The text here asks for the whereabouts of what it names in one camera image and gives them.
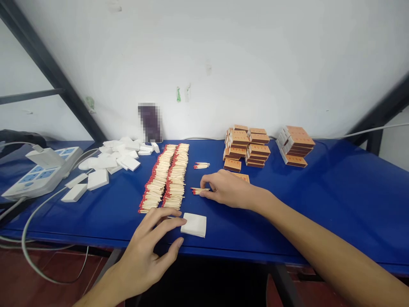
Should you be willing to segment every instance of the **white plug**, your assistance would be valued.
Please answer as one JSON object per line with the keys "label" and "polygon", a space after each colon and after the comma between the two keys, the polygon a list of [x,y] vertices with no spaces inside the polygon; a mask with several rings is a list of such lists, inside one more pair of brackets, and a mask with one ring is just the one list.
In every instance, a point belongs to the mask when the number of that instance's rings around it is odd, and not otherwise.
{"label": "white plug", "polygon": [[58,167],[65,163],[65,160],[61,158],[52,148],[42,149],[42,151],[30,151],[28,154],[26,154],[26,157],[45,169]]}

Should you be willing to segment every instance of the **red tile floor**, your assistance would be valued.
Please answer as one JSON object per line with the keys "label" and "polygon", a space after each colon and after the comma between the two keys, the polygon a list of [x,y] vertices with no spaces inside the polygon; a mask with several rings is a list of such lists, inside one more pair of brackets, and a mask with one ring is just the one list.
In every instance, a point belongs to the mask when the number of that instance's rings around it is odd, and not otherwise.
{"label": "red tile floor", "polygon": [[[70,281],[81,270],[84,254],[68,251],[30,251],[33,262],[49,277]],[[0,249],[0,307],[72,306],[94,284],[107,258],[88,256],[83,274],[74,284],[59,285],[42,279],[26,263],[20,250]],[[298,272],[309,274],[311,268],[288,266],[296,288],[306,307],[347,307],[334,290],[322,282],[300,282]],[[273,280],[268,283],[267,307],[282,307]]]}

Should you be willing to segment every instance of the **metal bar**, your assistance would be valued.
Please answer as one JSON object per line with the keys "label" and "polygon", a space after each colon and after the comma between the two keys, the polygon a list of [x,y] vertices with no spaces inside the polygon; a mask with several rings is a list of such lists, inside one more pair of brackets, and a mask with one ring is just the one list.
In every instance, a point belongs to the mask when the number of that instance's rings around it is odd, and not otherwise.
{"label": "metal bar", "polygon": [[17,38],[54,88],[64,88],[61,98],[97,143],[106,136],[79,98],[78,94],[48,52],[22,11],[13,0],[0,0],[0,18]]}
{"label": "metal bar", "polygon": [[268,272],[274,279],[284,307],[305,307],[284,264],[269,264]]}
{"label": "metal bar", "polygon": [[123,254],[124,254],[124,250],[121,250],[121,249],[114,249],[112,251],[111,255],[109,256],[109,258],[107,260],[107,262],[105,263],[104,267],[102,268],[101,273],[99,273],[99,275],[97,277],[97,280],[95,281],[93,287],[100,281],[100,279],[106,273],[106,271],[121,259]]}
{"label": "metal bar", "polygon": [[368,133],[368,143],[366,144],[366,150],[379,156],[380,145],[382,143],[383,130],[376,130]]}
{"label": "metal bar", "polygon": [[17,101],[24,101],[24,100],[42,98],[42,97],[47,97],[47,96],[60,95],[64,92],[65,90],[60,88],[60,89],[45,90],[45,91],[39,91],[39,92],[3,96],[3,97],[0,97],[0,104],[9,104],[9,103],[17,102]]}
{"label": "metal bar", "polygon": [[[402,81],[347,134],[384,126],[407,106],[409,106],[409,74],[407,74]],[[347,140],[356,146],[359,146],[365,142],[368,137],[369,134],[365,133],[351,136],[347,138]]]}

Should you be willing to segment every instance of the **power cord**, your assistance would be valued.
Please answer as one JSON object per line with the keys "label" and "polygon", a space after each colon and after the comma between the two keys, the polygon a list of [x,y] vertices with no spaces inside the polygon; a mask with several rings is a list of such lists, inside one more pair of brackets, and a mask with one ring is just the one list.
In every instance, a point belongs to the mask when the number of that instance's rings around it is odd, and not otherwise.
{"label": "power cord", "polygon": [[84,259],[84,264],[82,265],[81,271],[78,274],[77,278],[73,281],[57,281],[54,280],[50,277],[48,277],[47,275],[45,275],[31,260],[29,253],[28,253],[28,247],[26,246],[26,236],[27,236],[27,231],[29,229],[29,225],[31,220],[33,219],[33,217],[35,216],[35,214],[38,212],[38,210],[40,210],[47,202],[49,202],[54,196],[60,194],[62,191],[67,190],[67,187],[62,188],[61,190],[59,190],[58,192],[54,193],[52,196],[50,196],[49,198],[47,198],[41,205],[39,205],[34,211],[33,213],[31,213],[30,217],[28,218],[24,229],[23,229],[23,234],[21,235],[21,249],[23,250],[23,254],[24,257],[26,258],[27,262],[29,263],[29,265],[33,268],[34,271],[37,272],[38,275],[40,275],[42,278],[54,283],[54,284],[72,284],[75,283],[79,277],[81,276],[81,273],[85,267],[85,263],[86,263],[86,259],[88,257],[88,250],[89,250],[89,246],[86,247],[86,254],[85,254],[85,259]]}
{"label": "power cord", "polygon": [[18,207],[26,199],[27,199],[27,197],[23,196],[14,205],[12,205],[10,208],[8,208],[6,211],[4,211],[4,213],[2,213],[1,216],[0,216],[0,221],[3,218],[5,218],[7,214],[9,214],[11,211],[13,211],[16,207]]}
{"label": "power cord", "polygon": [[[382,126],[382,127],[372,128],[372,129],[368,129],[368,130],[364,130],[364,131],[360,131],[360,132],[356,132],[356,133],[347,134],[347,135],[344,135],[344,136],[331,137],[331,138],[312,137],[312,139],[344,139],[344,138],[347,138],[347,137],[350,137],[350,136],[355,136],[355,135],[359,135],[359,134],[363,134],[363,133],[367,133],[367,132],[372,132],[372,131],[376,131],[376,130],[382,130],[382,129],[388,129],[388,128],[394,128],[394,127],[401,127],[401,126],[408,126],[408,125],[409,125],[409,123]],[[268,137],[270,139],[277,139],[274,136],[268,136]],[[223,139],[214,139],[214,138],[208,138],[208,137],[202,137],[202,136],[191,136],[191,137],[185,138],[184,140],[187,140],[187,139],[206,139],[206,140],[215,140],[215,141],[224,140],[224,138]]]}
{"label": "power cord", "polygon": [[[12,145],[12,144],[28,144],[28,145],[31,145],[31,146],[33,147],[33,149],[36,150],[36,151],[39,151],[39,152],[43,151],[43,148],[42,148],[41,146],[36,145],[36,144],[29,143],[29,142],[10,142],[10,143],[5,143],[5,144],[1,144],[1,145],[0,145],[0,148],[5,147],[5,146],[7,146],[7,145]],[[80,155],[79,158],[75,161],[75,163],[73,164],[73,166],[72,166],[72,167],[70,168],[70,170],[68,171],[67,176],[70,174],[70,172],[71,172],[74,168],[76,168],[80,163],[82,163],[84,160],[88,159],[90,156],[93,156],[97,151],[98,151],[98,149],[91,149],[91,150],[89,150],[89,151],[86,151],[86,152],[83,153],[82,155]],[[90,155],[88,155],[86,158],[82,159],[80,162],[78,162],[78,160],[79,160],[81,157],[83,157],[85,154],[87,154],[87,153],[89,153],[89,152],[92,152],[92,153],[91,153]],[[60,191],[58,191],[57,193],[55,193],[55,194],[53,194],[52,196],[50,196],[47,200],[45,200],[41,205],[39,205],[39,206],[33,211],[33,213],[30,215],[29,219],[27,220],[27,222],[26,222],[26,224],[25,224],[25,226],[24,226],[23,234],[22,234],[22,236],[21,236],[21,241],[20,241],[20,240],[15,240],[15,239],[10,239],[10,238],[7,238],[7,237],[0,236],[0,240],[5,240],[5,241],[8,241],[8,242],[13,242],[13,243],[20,243],[20,242],[21,242],[21,249],[23,250],[24,257],[26,258],[26,260],[27,260],[27,262],[29,263],[29,265],[33,268],[33,270],[34,270],[35,272],[37,272],[38,275],[40,275],[40,276],[43,277],[44,279],[46,279],[46,280],[48,280],[48,281],[50,281],[50,282],[52,282],[52,283],[54,283],[54,284],[72,284],[72,283],[76,282],[76,281],[79,279],[79,277],[81,276],[81,274],[82,274],[82,272],[83,272],[83,270],[84,270],[85,263],[86,263],[86,260],[87,260],[87,258],[88,258],[89,246],[86,247],[86,254],[85,254],[84,264],[82,265],[81,271],[79,272],[77,278],[76,278],[75,280],[73,280],[73,281],[57,281],[57,280],[54,280],[54,279],[48,277],[47,275],[45,275],[45,274],[32,262],[32,260],[31,260],[31,258],[30,258],[30,256],[29,256],[28,250],[54,251],[54,250],[67,249],[67,248],[72,247],[72,246],[74,246],[74,245],[68,245],[68,246],[56,247],[56,248],[27,247],[27,246],[26,246],[26,243],[35,242],[35,241],[34,241],[34,240],[26,240],[26,236],[27,236],[27,230],[28,230],[29,224],[30,224],[31,220],[33,219],[34,215],[37,213],[37,211],[38,211],[43,205],[45,205],[48,201],[50,201],[54,196],[58,195],[60,192],[66,190],[66,189],[67,189],[67,187],[62,188]],[[0,220],[2,220],[8,213],[10,213],[11,211],[13,211],[17,206],[19,206],[19,205],[20,205],[23,201],[25,201],[26,199],[27,199],[27,197],[22,197],[22,198],[20,198],[13,206],[11,206],[9,209],[7,209],[7,210],[0,216]],[[18,246],[8,246],[8,245],[0,244],[0,248],[4,248],[4,249],[19,249],[20,247],[18,247]]]}
{"label": "power cord", "polygon": [[[0,240],[7,241],[7,242],[12,242],[12,243],[21,243],[21,240],[10,239],[8,237],[3,237],[3,236],[0,236]],[[26,242],[27,243],[35,242],[35,240],[27,240]]]}
{"label": "power cord", "polygon": [[[274,136],[268,136],[270,139],[276,139]],[[225,138],[222,139],[214,139],[214,138],[208,138],[208,137],[204,137],[204,136],[190,136],[188,138],[184,138],[183,140],[187,140],[187,139],[207,139],[207,140],[213,140],[213,141],[222,141]]]}
{"label": "power cord", "polygon": [[[66,246],[61,246],[61,247],[27,247],[28,250],[42,250],[42,251],[56,251],[56,250],[63,250],[63,249],[67,249],[70,247],[73,247],[74,245],[66,245]],[[0,248],[3,249],[21,249],[20,246],[13,246],[13,245],[3,245],[0,244]]]}
{"label": "power cord", "polygon": [[332,138],[313,137],[313,139],[343,139],[343,138],[346,138],[346,137],[355,136],[355,135],[359,135],[359,134],[363,134],[363,133],[367,133],[367,132],[372,132],[372,131],[376,131],[376,130],[382,130],[382,129],[388,129],[388,128],[394,128],[394,127],[401,127],[401,126],[408,126],[408,125],[409,125],[409,123],[382,126],[382,127],[372,128],[372,129],[368,129],[368,130],[364,130],[364,131],[360,131],[360,132],[356,132],[356,133],[351,133],[351,134],[347,134],[347,135],[339,136],[339,137],[332,137]]}
{"label": "power cord", "polygon": [[33,144],[33,143],[29,143],[29,142],[10,142],[10,143],[5,143],[5,144],[0,145],[0,148],[5,147],[5,146],[7,146],[7,145],[13,145],[13,144],[28,144],[28,145],[31,145],[35,151],[38,151],[38,152],[42,152],[42,151],[44,150],[40,145]]}

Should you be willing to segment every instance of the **pile of matchsticks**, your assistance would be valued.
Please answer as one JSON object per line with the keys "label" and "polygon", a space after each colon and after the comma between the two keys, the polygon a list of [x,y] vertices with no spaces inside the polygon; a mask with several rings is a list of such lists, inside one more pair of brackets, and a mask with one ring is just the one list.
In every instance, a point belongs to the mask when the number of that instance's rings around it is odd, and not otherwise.
{"label": "pile of matchsticks", "polygon": [[151,208],[157,208],[165,188],[166,179],[175,153],[176,145],[168,144],[153,166],[152,175],[145,185],[145,193],[139,205],[139,213],[148,213]]}
{"label": "pile of matchsticks", "polygon": [[189,144],[179,144],[175,151],[172,165],[167,173],[166,193],[163,196],[162,207],[180,209],[184,199],[184,175],[188,162]]}
{"label": "pile of matchsticks", "polygon": [[200,169],[200,168],[208,168],[210,166],[210,163],[206,162],[196,162],[196,165],[193,166],[194,169]]}
{"label": "pile of matchsticks", "polygon": [[202,188],[191,188],[193,195],[200,195],[200,192],[202,191],[210,191],[210,189],[202,189]]}

